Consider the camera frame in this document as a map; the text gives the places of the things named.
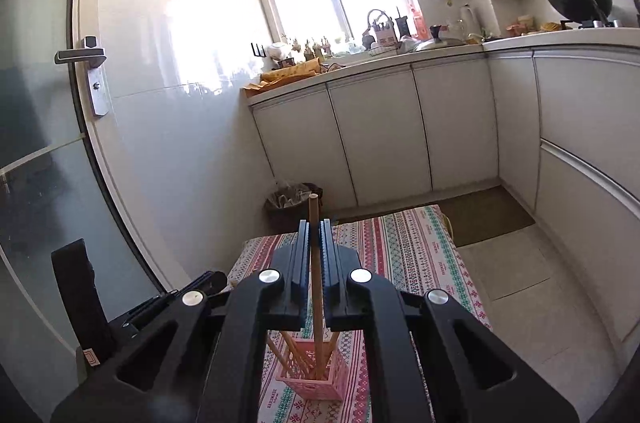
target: door handle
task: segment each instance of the door handle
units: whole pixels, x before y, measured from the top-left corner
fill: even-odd
[[[104,49],[98,47],[96,37],[84,37],[82,47],[58,51],[53,57],[55,64],[73,64],[86,62],[86,79],[89,90],[91,107],[95,116],[104,116],[109,112],[110,100],[104,85],[104,75],[101,65],[107,59]]]

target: wok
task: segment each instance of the wok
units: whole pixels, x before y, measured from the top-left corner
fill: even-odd
[[[607,21],[613,0],[548,0],[558,13],[572,22]]]

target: wooden stick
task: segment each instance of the wooden stick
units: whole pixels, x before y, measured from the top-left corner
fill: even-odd
[[[271,349],[271,352],[276,356],[278,361],[282,364],[282,368],[284,369],[284,371],[287,374],[289,374],[289,377],[292,377],[293,373],[291,372],[291,369],[289,368],[289,364],[287,363],[287,360],[284,359],[284,357],[280,354],[278,348],[276,347],[276,344],[273,343],[273,340],[271,340],[270,336],[267,336],[267,345],[269,345],[269,348]]]
[[[331,355],[334,352],[335,345],[336,343],[338,343],[339,336],[340,336],[340,331],[336,331],[331,335],[331,340],[329,340],[329,346],[327,347],[327,350],[326,350],[326,359],[324,361],[324,364],[322,365],[322,369],[319,371],[320,379],[322,379],[322,377],[324,376],[324,371],[326,370],[327,364],[329,363],[329,359],[331,358]]]
[[[320,212],[318,209],[318,194],[309,195],[309,238],[311,239],[311,304],[314,310],[314,350],[316,353],[315,377],[324,369],[323,340],[324,327],[322,324],[322,264],[319,244]]]
[[[291,335],[287,331],[281,331],[280,334],[284,338],[284,341],[287,342],[287,347],[289,348],[289,351],[293,355],[293,359],[298,364],[300,371],[302,371],[302,374],[304,374],[305,378],[308,379],[309,369],[308,369],[308,366],[306,365],[308,362],[306,362],[305,360],[305,358],[307,358],[305,353],[300,352],[298,346],[296,345],[296,342],[293,340],[293,338],[291,338]]]

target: tile floor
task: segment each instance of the tile floor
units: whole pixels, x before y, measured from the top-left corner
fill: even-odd
[[[495,334],[587,421],[619,374],[600,318],[552,243],[532,225],[458,250]]]

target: pink plastic crate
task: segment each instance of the pink plastic crate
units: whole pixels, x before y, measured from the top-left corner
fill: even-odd
[[[294,341],[298,344],[300,352],[305,353],[310,358],[310,361],[315,364],[314,341],[299,339],[294,339]],[[324,351],[326,353],[328,348],[329,342],[324,342]],[[276,370],[276,379],[286,383],[301,398],[343,400],[344,392],[347,389],[348,370],[347,364],[344,362],[344,358],[337,347],[331,354],[329,363],[324,370],[323,379],[305,379],[287,346],[285,346],[282,356],[287,359],[292,375],[287,376],[288,373],[284,371],[282,364],[279,363]]]

